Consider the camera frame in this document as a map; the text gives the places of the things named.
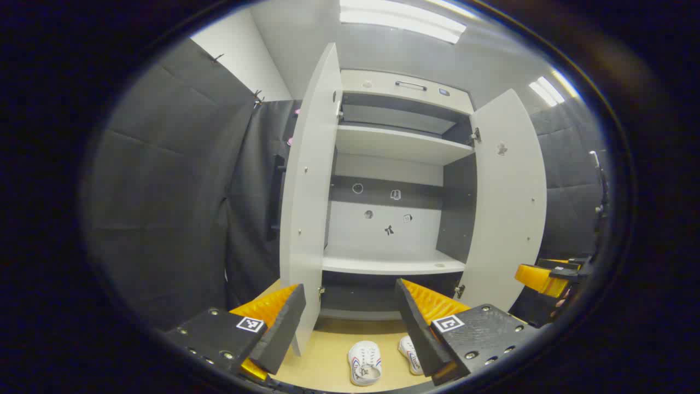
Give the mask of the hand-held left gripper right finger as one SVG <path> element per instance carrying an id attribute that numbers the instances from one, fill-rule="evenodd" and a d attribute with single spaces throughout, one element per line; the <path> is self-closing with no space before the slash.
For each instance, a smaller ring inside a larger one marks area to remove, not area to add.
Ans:
<path id="1" fill-rule="evenodd" d="M 396 280 L 395 299 L 423 374 L 435 386 L 480 378 L 539 336 L 492 304 L 471 308 L 410 280 Z"/>

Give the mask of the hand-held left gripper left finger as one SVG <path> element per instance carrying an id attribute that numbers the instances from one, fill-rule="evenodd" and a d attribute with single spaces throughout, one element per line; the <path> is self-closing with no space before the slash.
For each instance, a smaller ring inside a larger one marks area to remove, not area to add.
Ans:
<path id="1" fill-rule="evenodd" d="M 209 308 L 164 335 L 212 368 L 266 382 L 280 369 L 306 304 L 304 286 L 290 285 L 230 311 Z"/>

